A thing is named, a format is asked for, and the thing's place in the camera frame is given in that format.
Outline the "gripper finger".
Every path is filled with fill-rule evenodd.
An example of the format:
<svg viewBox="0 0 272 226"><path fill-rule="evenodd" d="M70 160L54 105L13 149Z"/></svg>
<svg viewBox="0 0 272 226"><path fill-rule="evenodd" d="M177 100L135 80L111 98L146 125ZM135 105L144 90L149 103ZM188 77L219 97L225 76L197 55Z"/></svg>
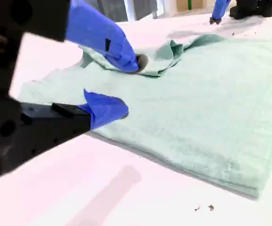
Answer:
<svg viewBox="0 0 272 226"><path fill-rule="evenodd" d="M129 109L117 97L84 91L85 103L39 105L22 103L20 162L90 130L125 118Z"/></svg>
<svg viewBox="0 0 272 226"><path fill-rule="evenodd" d="M89 47L122 72L138 73L148 63L114 21L83 0L14 0L11 16L23 31Z"/></svg>
<svg viewBox="0 0 272 226"><path fill-rule="evenodd" d="M219 24L222 20L223 0L216 0L212 15L209 19L210 24Z"/></svg>
<svg viewBox="0 0 272 226"><path fill-rule="evenodd" d="M223 15L231 0L216 0L215 1L215 23L219 24L222 20Z"/></svg>

